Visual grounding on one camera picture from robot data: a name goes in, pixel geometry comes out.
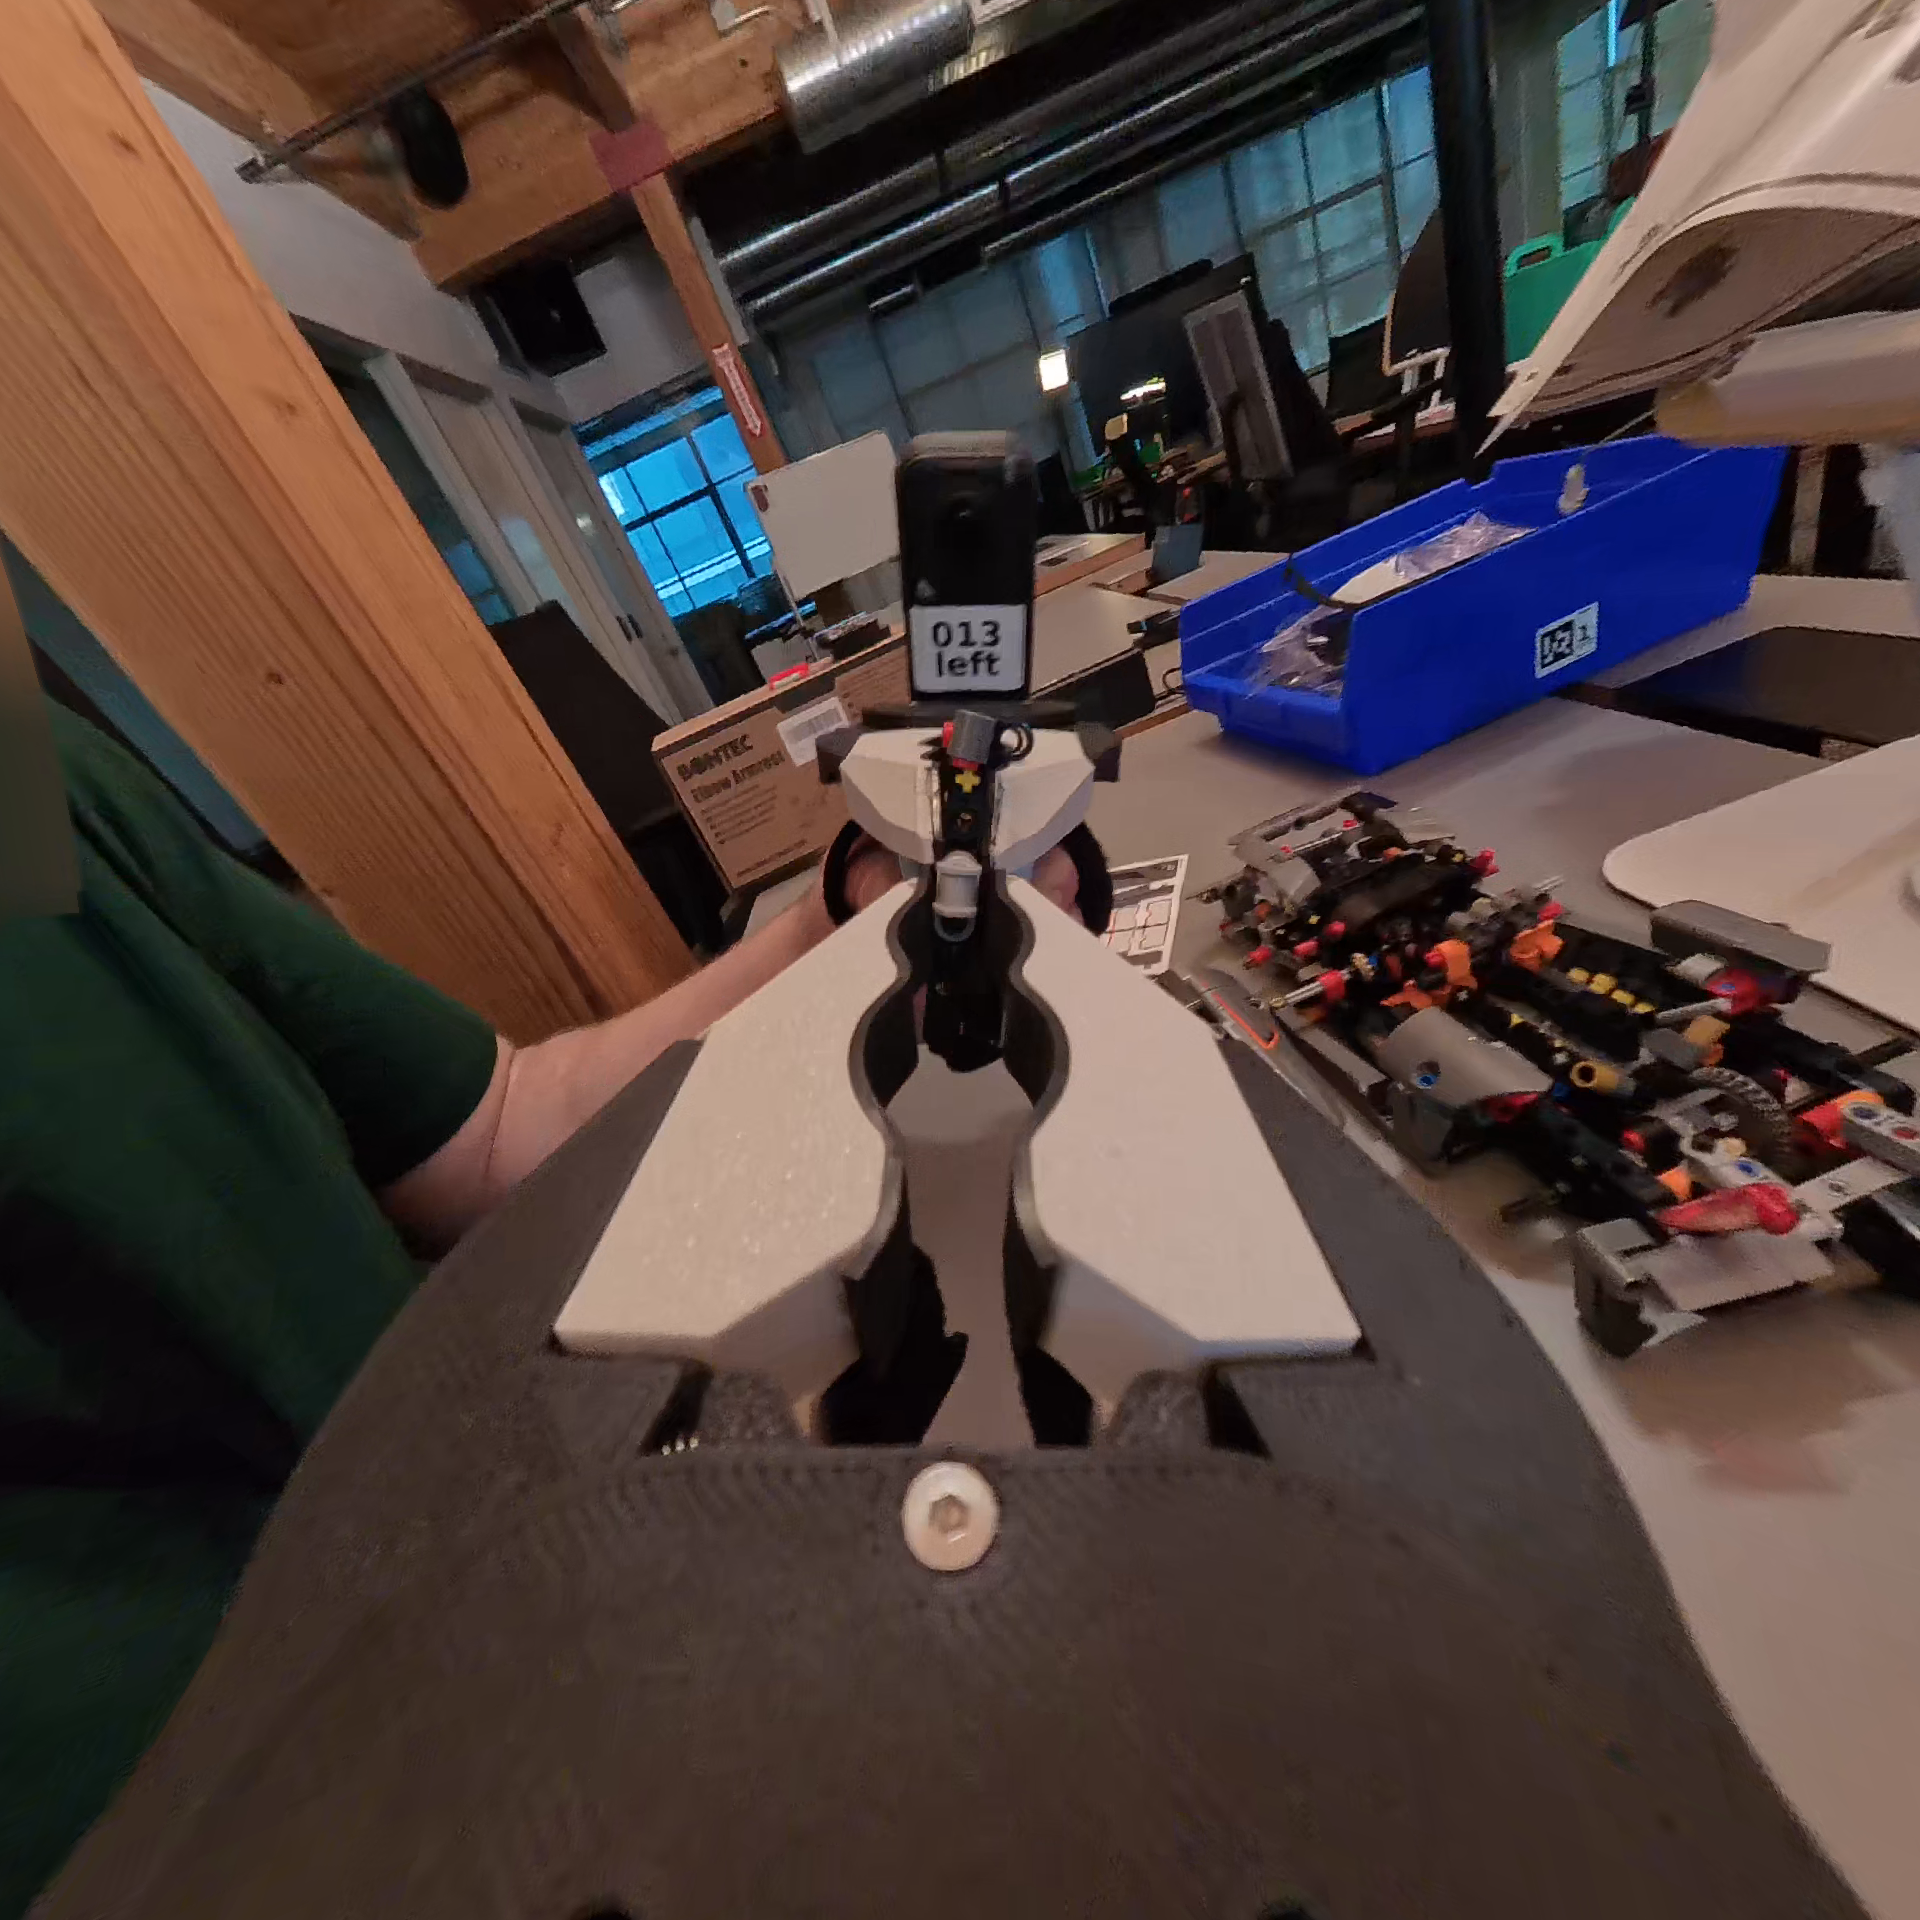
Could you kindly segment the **white rounded board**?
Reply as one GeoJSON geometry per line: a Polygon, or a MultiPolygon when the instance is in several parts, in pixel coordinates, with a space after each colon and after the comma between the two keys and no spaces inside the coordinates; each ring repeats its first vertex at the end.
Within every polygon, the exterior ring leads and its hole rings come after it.
{"type": "Polygon", "coordinates": [[[1650,830],[1601,872],[1645,906],[1789,924],[1831,946],[1829,991],[1918,1027],[1918,737],[1650,830]]]}

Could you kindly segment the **whiteboard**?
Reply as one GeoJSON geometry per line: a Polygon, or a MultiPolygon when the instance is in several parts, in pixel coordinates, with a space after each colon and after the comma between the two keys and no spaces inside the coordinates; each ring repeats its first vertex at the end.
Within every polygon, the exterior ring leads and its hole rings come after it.
{"type": "Polygon", "coordinates": [[[754,474],[747,499],[793,604],[899,558],[896,450],[880,431],[754,474]]]}

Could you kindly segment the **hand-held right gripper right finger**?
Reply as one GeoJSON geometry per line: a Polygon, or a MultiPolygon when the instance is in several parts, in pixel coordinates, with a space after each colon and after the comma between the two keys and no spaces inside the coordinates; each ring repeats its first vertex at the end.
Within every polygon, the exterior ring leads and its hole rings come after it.
{"type": "Polygon", "coordinates": [[[1212,1030],[1032,879],[1000,879],[1004,1064],[1028,1103],[1004,1307],[1040,1447],[1148,1375],[1362,1354],[1365,1331],[1212,1030]]]}

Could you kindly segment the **wooden post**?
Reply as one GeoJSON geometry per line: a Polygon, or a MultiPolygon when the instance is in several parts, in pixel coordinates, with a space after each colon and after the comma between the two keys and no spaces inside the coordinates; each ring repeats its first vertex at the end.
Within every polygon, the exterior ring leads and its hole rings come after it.
{"type": "Polygon", "coordinates": [[[4,530],[322,906],[512,1040],[690,970],[89,2],[4,6],[4,530]]]}

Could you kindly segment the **black speaker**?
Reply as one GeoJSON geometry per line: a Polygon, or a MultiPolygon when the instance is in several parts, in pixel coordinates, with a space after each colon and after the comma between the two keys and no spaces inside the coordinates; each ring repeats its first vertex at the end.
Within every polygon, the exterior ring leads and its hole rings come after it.
{"type": "Polygon", "coordinates": [[[495,348],[515,366],[563,376],[607,355],[572,269],[563,259],[523,259],[473,292],[495,348]]]}

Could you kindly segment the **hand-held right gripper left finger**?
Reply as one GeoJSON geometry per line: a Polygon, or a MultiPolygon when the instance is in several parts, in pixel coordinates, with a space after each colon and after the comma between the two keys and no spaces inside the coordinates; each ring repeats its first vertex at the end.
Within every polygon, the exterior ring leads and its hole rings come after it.
{"type": "Polygon", "coordinates": [[[920,1061],[902,879],[713,1022],[557,1315],[568,1354],[672,1357],[916,1445],[957,1384],[890,1108],[920,1061]]]}

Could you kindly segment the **person's green shirt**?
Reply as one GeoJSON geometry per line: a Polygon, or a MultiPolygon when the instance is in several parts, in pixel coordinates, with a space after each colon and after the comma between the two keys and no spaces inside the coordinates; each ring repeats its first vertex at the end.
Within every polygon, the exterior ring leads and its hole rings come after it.
{"type": "Polygon", "coordinates": [[[382,1209],[493,1022],[51,707],[79,907],[4,923],[4,1913],[156,1740],[420,1285],[382,1209]]]}

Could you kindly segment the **black round lamp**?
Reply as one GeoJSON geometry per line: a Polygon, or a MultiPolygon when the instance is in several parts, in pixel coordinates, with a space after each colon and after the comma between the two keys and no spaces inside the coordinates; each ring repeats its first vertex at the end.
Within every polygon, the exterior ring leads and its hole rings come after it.
{"type": "Polygon", "coordinates": [[[437,91],[410,86],[385,101],[381,121],[396,150],[399,169],[423,204],[451,210],[467,197],[465,142],[437,91]]]}

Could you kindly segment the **clear plastic bags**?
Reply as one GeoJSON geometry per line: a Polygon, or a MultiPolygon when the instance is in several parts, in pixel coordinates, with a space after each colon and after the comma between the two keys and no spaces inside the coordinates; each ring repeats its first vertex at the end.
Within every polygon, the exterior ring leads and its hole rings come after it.
{"type": "Polygon", "coordinates": [[[1338,691],[1362,611],[1524,543],[1528,534],[1532,529],[1521,523],[1471,515],[1441,534],[1366,565],[1338,587],[1320,587],[1295,561],[1286,561],[1282,583],[1302,601],[1305,611],[1265,638],[1247,670],[1247,684],[1256,691],[1338,691]]]}

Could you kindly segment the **black pole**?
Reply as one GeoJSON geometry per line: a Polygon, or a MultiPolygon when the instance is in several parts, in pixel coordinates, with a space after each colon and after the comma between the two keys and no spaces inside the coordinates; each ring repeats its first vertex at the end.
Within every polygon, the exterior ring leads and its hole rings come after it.
{"type": "Polygon", "coordinates": [[[1485,2],[1429,2],[1426,16],[1455,446],[1462,473],[1482,481],[1507,389],[1493,39],[1485,2]]]}

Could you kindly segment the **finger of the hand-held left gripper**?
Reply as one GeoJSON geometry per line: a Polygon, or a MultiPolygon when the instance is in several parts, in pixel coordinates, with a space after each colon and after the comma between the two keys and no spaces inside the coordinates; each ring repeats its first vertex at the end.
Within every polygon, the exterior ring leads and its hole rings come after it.
{"type": "Polygon", "coordinates": [[[943,826],[938,731],[852,731],[835,783],[852,830],[850,860],[876,858],[887,884],[923,884],[943,826]]]}
{"type": "Polygon", "coordinates": [[[1035,741],[993,777],[993,872],[1032,877],[1094,801],[1094,756],[1078,741],[1035,741]]]}

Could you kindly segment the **silver air duct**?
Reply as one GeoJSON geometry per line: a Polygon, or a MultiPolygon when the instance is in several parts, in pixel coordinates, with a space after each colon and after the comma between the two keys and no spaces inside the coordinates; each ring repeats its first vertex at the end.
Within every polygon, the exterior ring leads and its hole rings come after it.
{"type": "Polygon", "coordinates": [[[776,91],[804,153],[860,132],[924,91],[972,46],[971,2],[811,2],[807,26],[776,46],[776,91]]]}

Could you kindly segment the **black computer monitor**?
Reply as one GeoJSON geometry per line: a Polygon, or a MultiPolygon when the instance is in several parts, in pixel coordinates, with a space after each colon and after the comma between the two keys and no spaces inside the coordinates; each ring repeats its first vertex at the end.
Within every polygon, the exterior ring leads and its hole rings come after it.
{"type": "Polygon", "coordinates": [[[1300,366],[1292,334],[1268,318],[1251,253],[1201,277],[1182,311],[1182,334],[1233,481],[1300,481],[1332,473],[1341,441],[1300,366]]]}

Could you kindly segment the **blue plastic bin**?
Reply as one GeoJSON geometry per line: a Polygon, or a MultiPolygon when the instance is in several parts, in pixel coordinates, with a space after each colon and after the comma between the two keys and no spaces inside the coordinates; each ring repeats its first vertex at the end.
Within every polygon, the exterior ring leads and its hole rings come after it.
{"type": "Polygon", "coordinates": [[[1499,460],[1179,611],[1189,707],[1225,731],[1380,773],[1734,614],[1759,575],[1782,446],[1664,436],[1499,460]],[[1355,604],[1332,684],[1282,684],[1261,650],[1407,548],[1485,516],[1514,543],[1355,604]]]}

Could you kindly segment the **green plastic case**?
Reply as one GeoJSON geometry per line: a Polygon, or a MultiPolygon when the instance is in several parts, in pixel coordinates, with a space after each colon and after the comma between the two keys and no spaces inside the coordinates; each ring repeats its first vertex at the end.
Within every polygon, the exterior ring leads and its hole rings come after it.
{"type": "Polygon", "coordinates": [[[1502,291],[1510,366],[1535,353],[1601,246],[1605,241],[1569,246],[1560,234],[1536,234],[1507,256],[1502,291]]]}

